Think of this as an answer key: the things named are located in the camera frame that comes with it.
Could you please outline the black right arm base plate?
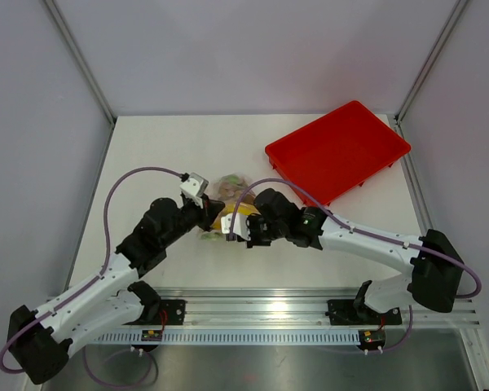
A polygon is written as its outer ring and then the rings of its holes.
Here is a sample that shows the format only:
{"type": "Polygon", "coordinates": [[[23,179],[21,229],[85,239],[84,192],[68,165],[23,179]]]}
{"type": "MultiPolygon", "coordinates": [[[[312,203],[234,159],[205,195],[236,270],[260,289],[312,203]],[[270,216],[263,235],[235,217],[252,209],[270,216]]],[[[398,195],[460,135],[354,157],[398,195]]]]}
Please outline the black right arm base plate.
{"type": "Polygon", "coordinates": [[[398,308],[380,314],[364,305],[355,307],[353,299],[331,299],[327,301],[327,307],[326,315],[333,326],[396,326],[403,323],[398,308]]]}

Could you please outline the green fake lettuce leaf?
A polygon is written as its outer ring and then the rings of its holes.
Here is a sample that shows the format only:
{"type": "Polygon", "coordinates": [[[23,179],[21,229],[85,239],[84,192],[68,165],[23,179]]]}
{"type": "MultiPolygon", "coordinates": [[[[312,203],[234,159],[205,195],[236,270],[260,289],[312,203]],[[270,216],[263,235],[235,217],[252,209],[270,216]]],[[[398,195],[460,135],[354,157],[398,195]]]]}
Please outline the green fake lettuce leaf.
{"type": "Polygon", "coordinates": [[[204,241],[224,241],[225,235],[220,231],[199,231],[198,239],[204,241]]]}

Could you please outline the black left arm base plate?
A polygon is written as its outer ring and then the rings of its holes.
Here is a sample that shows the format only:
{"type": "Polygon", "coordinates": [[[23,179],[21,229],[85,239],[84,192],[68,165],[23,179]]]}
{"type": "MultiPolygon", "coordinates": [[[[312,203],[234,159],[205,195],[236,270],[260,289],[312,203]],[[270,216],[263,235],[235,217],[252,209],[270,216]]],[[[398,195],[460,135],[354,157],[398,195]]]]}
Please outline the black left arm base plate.
{"type": "Polygon", "coordinates": [[[181,326],[185,319],[186,304],[185,300],[161,299],[159,302],[147,305],[139,320],[144,325],[161,325],[165,322],[166,326],[181,326]]]}

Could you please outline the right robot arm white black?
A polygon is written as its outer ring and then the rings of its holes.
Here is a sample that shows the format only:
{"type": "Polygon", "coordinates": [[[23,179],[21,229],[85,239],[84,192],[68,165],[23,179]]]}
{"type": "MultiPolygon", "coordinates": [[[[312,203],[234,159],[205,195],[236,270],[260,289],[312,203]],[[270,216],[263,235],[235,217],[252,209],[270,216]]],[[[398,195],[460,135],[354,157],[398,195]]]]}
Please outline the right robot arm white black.
{"type": "Polygon", "coordinates": [[[262,191],[254,206],[257,212],[246,219],[250,248],[285,239],[299,248],[350,253],[397,271],[388,279],[363,282],[353,301],[339,307],[343,323],[379,323],[393,309],[414,304],[437,313],[452,311],[462,260],[442,232],[413,236],[370,231],[318,207],[298,208],[273,189],[262,191]]]}

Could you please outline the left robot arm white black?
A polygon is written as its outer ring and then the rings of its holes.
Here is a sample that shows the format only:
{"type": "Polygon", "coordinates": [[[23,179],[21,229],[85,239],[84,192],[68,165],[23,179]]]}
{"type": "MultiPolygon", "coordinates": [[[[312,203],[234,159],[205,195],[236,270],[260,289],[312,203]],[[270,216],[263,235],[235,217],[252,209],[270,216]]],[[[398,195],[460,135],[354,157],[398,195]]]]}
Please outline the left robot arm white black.
{"type": "Polygon", "coordinates": [[[7,349],[21,370],[34,384],[43,384],[110,329],[165,320],[161,297],[142,278],[193,228],[210,230],[224,207],[207,196],[200,204],[184,198],[181,207],[169,198],[154,200],[105,267],[35,310],[25,305],[15,310],[7,349]]]}

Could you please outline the clear zip top bag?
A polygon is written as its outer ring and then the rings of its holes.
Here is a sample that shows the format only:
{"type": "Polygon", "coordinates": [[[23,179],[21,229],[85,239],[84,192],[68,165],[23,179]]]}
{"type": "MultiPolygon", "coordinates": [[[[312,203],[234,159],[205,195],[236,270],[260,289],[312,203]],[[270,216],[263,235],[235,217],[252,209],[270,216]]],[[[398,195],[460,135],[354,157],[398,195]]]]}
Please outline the clear zip top bag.
{"type": "Polygon", "coordinates": [[[236,201],[242,196],[244,190],[249,185],[249,179],[242,174],[225,175],[211,185],[209,198],[222,201],[225,207],[216,217],[210,231],[198,230],[198,239],[224,239],[224,234],[221,231],[221,218],[233,213],[236,208],[236,201]]]}

